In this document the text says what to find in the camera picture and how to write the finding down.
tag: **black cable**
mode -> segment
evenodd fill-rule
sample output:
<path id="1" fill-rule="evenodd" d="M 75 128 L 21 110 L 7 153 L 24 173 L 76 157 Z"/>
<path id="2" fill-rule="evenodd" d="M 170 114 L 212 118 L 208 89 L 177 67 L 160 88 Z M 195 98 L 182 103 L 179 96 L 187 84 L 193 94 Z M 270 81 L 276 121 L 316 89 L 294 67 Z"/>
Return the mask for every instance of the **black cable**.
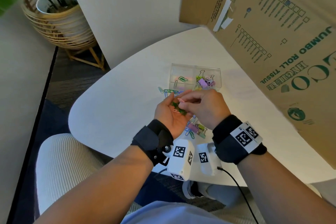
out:
<path id="1" fill-rule="evenodd" d="M 167 168 L 165 168 L 165 169 L 163 169 L 163 170 L 161 170 L 160 172 L 158 172 L 156 175 L 154 175 L 154 177 L 153 178 L 155 178 L 155 177 L 157 177 L 160 173 L 162 173 L 162 172 L 164 172 L 164 171 L 166 171 L 167 170 Z"/>
<path id="2" fill-rule="evenodd" d="M 218 170 L 221 170 L 221 171 L 224 171 L 224 172 L 226 172 L 228 175 L 230 175 L 230 173 L 229 173 L 228 171 L 224 170 L 224 169 L 221 168 L 221 167 L 217 167 L 217 169 L 218 169 Z M 252 213 L 252 216 L 253 216 L 255 222 L 256 222 L 257 224 L 259 224 L 259 222 L 257 221 L 257 218 L 254 216 L 254 213 L 253 213 L 253 211 L 252 211 L 252 209 L 251 209 L 251 207 L 250 207 L 250 204 L 249 204 L 249 202 L 247 201 L 247 199 L 246 199 L 246 197 L 245 197 L 245 195 L 244 195 L 242 189 L 241 189 L 240 186 L 238 185 L 237 181 L 233 178 L 233 176 L 230 175 L 230 177 L 231 177 L 231 178 L 234 180 L 234 182 L 237 184 L 237 186 L 238 186 L 238 188 L 239 188 L 241 194 L 243 195 L 243 197 L 244 197 L 244 199 L 245 199 L 245 202 L 246 202 L 247 206 L 248 206 L 249 209 L 250 209 L 250 212 Z"/>

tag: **light blue shirt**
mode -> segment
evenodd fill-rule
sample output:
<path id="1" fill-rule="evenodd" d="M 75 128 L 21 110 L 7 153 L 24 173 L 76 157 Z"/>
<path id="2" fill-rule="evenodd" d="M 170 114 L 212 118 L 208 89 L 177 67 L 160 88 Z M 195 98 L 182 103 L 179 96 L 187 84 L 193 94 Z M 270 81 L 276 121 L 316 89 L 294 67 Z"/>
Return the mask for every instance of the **light blue shirt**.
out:
<path id="1" fill-rule="evenodd" d="M 188 204 L 155 201 L 124 218 L 121 224 L 229 224 L 207 211 Z"/>

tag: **green logo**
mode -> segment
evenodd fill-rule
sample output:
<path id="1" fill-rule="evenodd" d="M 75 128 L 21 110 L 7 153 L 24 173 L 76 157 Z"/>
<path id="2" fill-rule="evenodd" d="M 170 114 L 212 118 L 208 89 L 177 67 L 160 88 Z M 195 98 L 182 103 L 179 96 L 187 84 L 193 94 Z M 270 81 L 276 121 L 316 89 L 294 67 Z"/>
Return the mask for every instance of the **green logo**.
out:
<path id="1" fill-rule="evenodd" d="M 293 120 L 301 121 L 306 118 L 305 112 L 296 107 L 289 108 L 287 113 Z"/>

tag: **white round table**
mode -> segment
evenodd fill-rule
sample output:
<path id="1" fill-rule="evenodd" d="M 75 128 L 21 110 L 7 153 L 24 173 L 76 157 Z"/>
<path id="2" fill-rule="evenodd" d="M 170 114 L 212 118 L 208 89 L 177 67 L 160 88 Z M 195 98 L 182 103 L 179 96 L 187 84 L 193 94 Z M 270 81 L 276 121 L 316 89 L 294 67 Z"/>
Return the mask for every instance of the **white round table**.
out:
<path id="1" fill-rule="evenodd" d="M 73 136 L 96 151 L 116 157 L 153 119 L 156 105 L 164 99 L 158 87 L 168 89 L 171 63 L 220 68 L 220 92 L 231 112 L 254 126 L 275 158 L 304 183 L 336 178 L 336 171 L 300 137 L 224 47 L 202 27 L 141 50 L 99 79 L 71 108 L 69 128 Z M 208 131 L 206 139 L 186 138 L 196 145 L 210 142 L 211 137 Z M 193 161 L 190 180 L 235 185 L 224 172 L 217 176 L 203 175 L 199 159 Z M 235 165 L 222 165 L 240 185 L 246 186 Z M 164 168 L 159 164 L 153 171 Z"/>

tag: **potted plant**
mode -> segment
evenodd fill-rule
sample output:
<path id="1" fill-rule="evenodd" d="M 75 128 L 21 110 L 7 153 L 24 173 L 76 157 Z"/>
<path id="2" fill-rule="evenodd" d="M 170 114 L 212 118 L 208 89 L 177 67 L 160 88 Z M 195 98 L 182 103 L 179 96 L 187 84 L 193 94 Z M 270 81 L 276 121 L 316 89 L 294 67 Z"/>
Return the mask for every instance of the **potted plant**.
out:
<path id="1" fill-rule="evenodd" d="M 0 0 L 0 15 L 15 1 Z M 24 0 L 23 11 L 35 29 L 57 46 L 81 49 L 96 44 L 77 0 Z"/>

